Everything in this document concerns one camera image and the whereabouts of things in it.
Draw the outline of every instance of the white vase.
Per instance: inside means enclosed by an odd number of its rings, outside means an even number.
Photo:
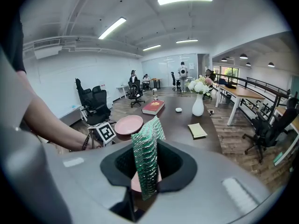
[[[195,116],[201,116],[204,112],[204,103],[202,102],[203,95],[197,94],[196,101],[192,107],[192,113]]]

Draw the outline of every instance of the notepad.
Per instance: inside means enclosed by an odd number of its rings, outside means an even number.
[[[199,123],[188,125],[194,138],[199,138],[203,136],[207,136],[207,133],[203,130]]]

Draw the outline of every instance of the window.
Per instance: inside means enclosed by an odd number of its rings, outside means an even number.
[[[238,68],[232,68],[232,67],[226,67],[226,66],[214,66],[214,72],[216,74],[223,74],[227,76],[234,76],[234,77],[239,77],[239,69]],[[228,81],[228,77],[221,76],[220,78],[225,79]],[[237,79],[229,80],[233,82],[238,82]]]
[[[215,74],[220,74],[220,66],[214,66]]]

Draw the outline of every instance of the pink flower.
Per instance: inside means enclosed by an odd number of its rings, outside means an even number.
[[[207,78],[205,79],[205,83],[206,83],[206,85],[210,86],[210,85],[213,84],[213,81],[212,81],[210,78],[207,77]]]

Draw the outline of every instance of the wooden floor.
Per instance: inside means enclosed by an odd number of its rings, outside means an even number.
[[[163,99],[163,96],[180,96],[195,99],[196,94],[180,93],[173,91],[171,88],[162,88],[158,90],[158,96],[160,99]],[[215,108],[216,91],[212,91],[212,97],[212,101],[210,99],[205,100],[204,104],[207,109],[214,110],[215,112],[211,118],[218,133],[223,154],[245,170],[257,176],[271,191],[275,191],[278,187],[285,185],[290,176],[289,168],[295,155],[290,159],[284,159],[277,167],[274,166],[273,160],[280,152],[284,152],[290,146],[296,134],[290,133],[287,136],[287,140],[264,151],[263,164],[259,164],[255,148],[251,149],[248,155],[244,154],[244,150],[251,144],[247,138],[243,140],[242,135],[244,133],[254,134],[254,128],[251,123],[240,110],[237,110],[231,126],[227,126],[233,104],[231,102],[230,104],[226,104],[226,99],[222,98],[218,108]],[[152,92],[146,91],[143,94],[142,100],[148,101],[151,99]],[[129,99],[122,98],[116,100],[111,109],[110,118],[111,120],[118,121],[125,116],[133,114],[138,107],[138,105],[135,105],[135,107],[131,108]],[[83,121],[74,124],[72,128],[87,134],[87,124]]]

